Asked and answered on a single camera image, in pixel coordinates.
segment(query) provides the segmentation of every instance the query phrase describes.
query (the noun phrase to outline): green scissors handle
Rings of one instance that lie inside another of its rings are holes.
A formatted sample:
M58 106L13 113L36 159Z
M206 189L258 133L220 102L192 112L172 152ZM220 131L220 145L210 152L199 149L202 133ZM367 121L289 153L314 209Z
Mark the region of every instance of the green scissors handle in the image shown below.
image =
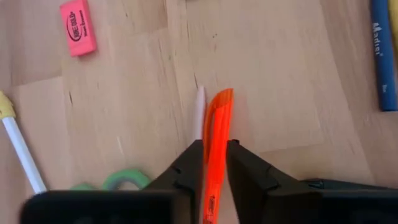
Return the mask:
M145 188L150 183L150 178L137 169L125 169L115 172L106 178L101 190L117 190L123 183L132 183L139 190ZM97 190L91 184L83 183L76 185L71 190Z

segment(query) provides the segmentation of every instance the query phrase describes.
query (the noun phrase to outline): white pen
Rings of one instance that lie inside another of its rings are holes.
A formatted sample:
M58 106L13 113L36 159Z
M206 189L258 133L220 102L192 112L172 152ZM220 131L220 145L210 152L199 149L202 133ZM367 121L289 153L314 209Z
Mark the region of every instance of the white pen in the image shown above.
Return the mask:
M197 99L195 102L195 111L193 114L193 132L192 132L193 141L203 139L203 122L205 119L205 110L206 110L205 87L199 86Z
M18 128L15 117L16 114L12 108L11 101L2 91L0 91L0 119L6 128L8 136L17 152L18 158L25 170L33 191L35 194L45 192L47 189L29 152L24 137Z

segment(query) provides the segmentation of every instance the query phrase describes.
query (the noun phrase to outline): blue pencil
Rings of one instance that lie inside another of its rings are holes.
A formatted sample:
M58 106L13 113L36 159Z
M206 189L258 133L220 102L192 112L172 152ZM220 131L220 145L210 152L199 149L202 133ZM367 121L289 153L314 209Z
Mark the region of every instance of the blue pencil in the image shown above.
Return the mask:
M382 111L396 111L397 95L394 79L394 53L389 22L388 0L372 0L371 11L380 109Z

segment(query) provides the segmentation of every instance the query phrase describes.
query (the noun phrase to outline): wooden table surface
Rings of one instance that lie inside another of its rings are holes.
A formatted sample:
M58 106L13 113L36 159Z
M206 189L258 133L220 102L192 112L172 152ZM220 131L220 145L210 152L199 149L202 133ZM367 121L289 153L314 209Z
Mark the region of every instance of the wooden table surface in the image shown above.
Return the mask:
M65 0L0 0L0 89L50 189L189 144L197 85L235 89L230 137L298 178L398 187L398 114L377 108L369 1L89 0L98 50L71 58ZM0 217L32 195L0 127ZM237 223L224 184L220 223Z

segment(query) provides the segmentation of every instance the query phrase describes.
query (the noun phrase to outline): orange marker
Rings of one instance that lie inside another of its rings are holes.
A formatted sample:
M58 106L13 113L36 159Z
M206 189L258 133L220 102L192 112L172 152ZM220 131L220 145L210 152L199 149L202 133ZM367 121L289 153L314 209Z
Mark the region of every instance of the orange marker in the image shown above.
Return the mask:
M203 130L204 160L207 164L205 207L203 224L216 224L220 205L221 185L226 165L226 145L231 124L233 89L219 92L211 101ZM210 139L211 122L215 116L213 137Z

